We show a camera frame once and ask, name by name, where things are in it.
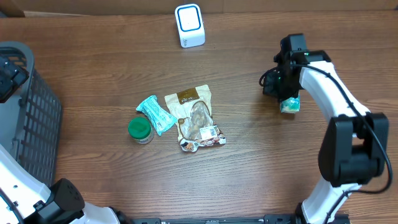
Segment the beige snack pouch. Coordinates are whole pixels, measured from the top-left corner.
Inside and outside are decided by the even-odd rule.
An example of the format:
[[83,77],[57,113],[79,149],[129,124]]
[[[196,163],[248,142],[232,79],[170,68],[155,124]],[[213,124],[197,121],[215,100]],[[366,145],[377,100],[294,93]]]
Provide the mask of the beige snack pouch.
[[208,85],[196,86],[164,96],[170,114],[176,117],[178,143],[185,152],[200,147],[224,145],[226,137],[212,117]]

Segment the light green wipes packet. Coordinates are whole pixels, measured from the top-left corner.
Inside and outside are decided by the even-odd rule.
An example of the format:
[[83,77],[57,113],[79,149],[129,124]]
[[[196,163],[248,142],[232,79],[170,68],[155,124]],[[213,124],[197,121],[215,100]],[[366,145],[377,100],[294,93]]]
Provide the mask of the light green wipes packet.
[[176,117],[159,105],[155,95],[151,95],[142,101],[136,110],[148,117],[159,136],[167,132],[177,122]]

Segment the small teal tissue pack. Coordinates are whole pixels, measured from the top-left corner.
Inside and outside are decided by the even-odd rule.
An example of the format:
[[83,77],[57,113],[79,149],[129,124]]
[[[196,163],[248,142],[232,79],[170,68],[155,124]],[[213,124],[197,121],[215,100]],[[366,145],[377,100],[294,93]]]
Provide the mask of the small teal tissue pack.
[[280,103],[281,113],[295,114],[300,111],[300,96],[290,97]]

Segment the green lid white jar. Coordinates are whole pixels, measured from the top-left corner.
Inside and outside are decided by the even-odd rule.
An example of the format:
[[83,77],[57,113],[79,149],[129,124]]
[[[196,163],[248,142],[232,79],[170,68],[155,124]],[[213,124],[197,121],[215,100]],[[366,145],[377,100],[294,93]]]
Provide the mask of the green lid white jar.
[[151,123],[143,117],[132,119],[127,127],[129,135],[138,144],[148,144],[154,138],[154,130]]

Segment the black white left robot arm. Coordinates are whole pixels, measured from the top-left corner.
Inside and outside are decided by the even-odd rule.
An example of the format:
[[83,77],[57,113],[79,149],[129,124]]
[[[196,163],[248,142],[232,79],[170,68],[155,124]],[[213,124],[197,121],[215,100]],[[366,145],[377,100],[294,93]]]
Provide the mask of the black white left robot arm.
[[55,180],[62,104],[34,58],[1,53],[1,223],[130,223],[113,207],[86,202]]

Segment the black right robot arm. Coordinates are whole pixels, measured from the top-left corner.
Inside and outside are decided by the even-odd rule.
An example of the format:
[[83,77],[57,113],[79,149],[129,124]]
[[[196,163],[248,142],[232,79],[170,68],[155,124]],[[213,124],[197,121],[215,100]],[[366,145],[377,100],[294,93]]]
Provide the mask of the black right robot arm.
[[309,50],[303,34],[284,37],[274,62],[276,67],[259,79],[263,93],[277,99],[281,112],[295,113],[300,90],[308,91],[328,127],[314,190],[293,214],[265,215],[264,223],[349,223],[347,215],[337,212],[351,194],[381,194],[392,185],[386,153],[389,120],[362,105],[340,80],[327,53]]

